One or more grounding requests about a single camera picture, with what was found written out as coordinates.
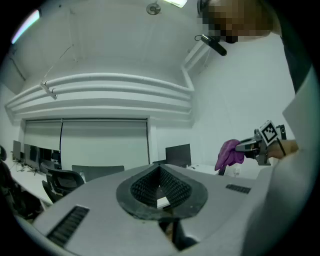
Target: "black chair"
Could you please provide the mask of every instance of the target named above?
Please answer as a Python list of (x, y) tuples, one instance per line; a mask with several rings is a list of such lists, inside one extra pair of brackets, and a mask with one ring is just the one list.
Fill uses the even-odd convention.
[(52, 189), (50, 188), (49, 184), (47, 182), (45, 182), (44, 180), (42, 181), (42, 186), (43, 186), (44, 191), (46, 192), (46, 194), (48, 195), (48, 197), (52, 201), (52, 203), (55, 203), (56, 201), (58, 201), (59, 199), (61, 199), (63, 197), (61, 194), (54, 193), (52, 191)]
[(72, 170), (74, 172), (77, 172), (78, 174), (83, 172), (85, 182), (89, 182), (97, 178), (124, 172), (125, 167), (123, 165), (118, 165), (118, 166), (72, 165)]
[(85, 183), (75, 171), (53, 169), (44, 163), (42, 166), (47, 169), (47, 184), (42, 182), (42, 185), (53, 203)]

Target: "ceiling fixture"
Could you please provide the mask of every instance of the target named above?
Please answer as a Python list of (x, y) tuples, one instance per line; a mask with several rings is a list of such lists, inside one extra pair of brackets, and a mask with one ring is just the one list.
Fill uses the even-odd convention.
[(147, 7), (146, 7), (146, 12), (150, 15), (157, 15), (158, 13), (160, 13), (161, 11), (161, 7), (159, 4), (157, 4), (158, 1), (154, 2), (154, 3), (150, 3)]
[(38, 19), (40, 18), (40, 13), (38, 10), (35, 10), (31, 15), (23, 22), (22, 26), (15, 33), (13, 38), (11, 39), (11, 43), (14, 44), (18, 38)]
[(170, 4), (173, 4), (175, 6), (178, 6), (179, 8), (182, 8), (186, 5), (186, 3), (188, 2), (188, 0), (164, 0)]

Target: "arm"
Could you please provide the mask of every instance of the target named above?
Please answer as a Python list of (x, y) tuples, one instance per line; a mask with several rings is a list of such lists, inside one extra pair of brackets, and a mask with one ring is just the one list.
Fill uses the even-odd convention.
[[(295, 140), (281, 140), (280, 142), (286, 155), (290, 155), (299, 149)], [(267, 155), (268, 158), (282, 159), (284, 157), (284, 154), (277, 142), (269, 146)]]

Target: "white table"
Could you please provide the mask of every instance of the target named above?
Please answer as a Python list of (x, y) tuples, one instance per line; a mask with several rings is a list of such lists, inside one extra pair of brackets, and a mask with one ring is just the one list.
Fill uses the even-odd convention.
[(52, 201), (48, 197), (42, 181), (47, 181), (44, 173), (29, 171), (31, 170), (28, 166), (22, 167), (20, 164), (13, 162), (11, 159), (5, 161), (6, 165), (11, 168), (11, 176), (21, 187), (23, 187), (30, 194), (38, 198), (41, 204), (46, 203), (52, 205)]
[[(11, 176), (21, 187), (23, 187), (30, 194), (34, 195), (41, 202), (41, 205), (45, 207), (44, 203), (47, 205), (52, 205), (52, 201), (48, 197), (43, 185), (42, 181), (47, 181), (47, 177), (44, 173), (29, 171), (30, 168), (28, 166), (21, 167), (20, 164), (16, 164), (11, 159), (7, 159), (5, 163), (11, 168)], [(216, 175), (218, 171), (215, 171), (215, 167), (212, 165), (205, 164), (193, 164), (187, 169), (195, 172), (205, 173)], [(157, 200), (157, 208), (163, 208), (168, 206), (169, 202), (166, 197), (160, 198)]]
[(211, 175), (217, 175), (219, 171), (215, 170), (215, 167), (213, 165), (206, 165), (206, 164), (192, 164), (187, 167), (187, 169), (199, 173), (204, 174), (211, 174)]

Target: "roller blind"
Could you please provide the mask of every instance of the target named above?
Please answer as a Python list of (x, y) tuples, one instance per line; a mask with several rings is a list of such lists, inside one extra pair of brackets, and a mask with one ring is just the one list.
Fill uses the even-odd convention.
[(61, 122), (27, 122), (24, 143), (43, 149), (60, 150)]
[(77, 166), (149, 164), (146, 122), (65, 122), (61, 135), (63, 170)]

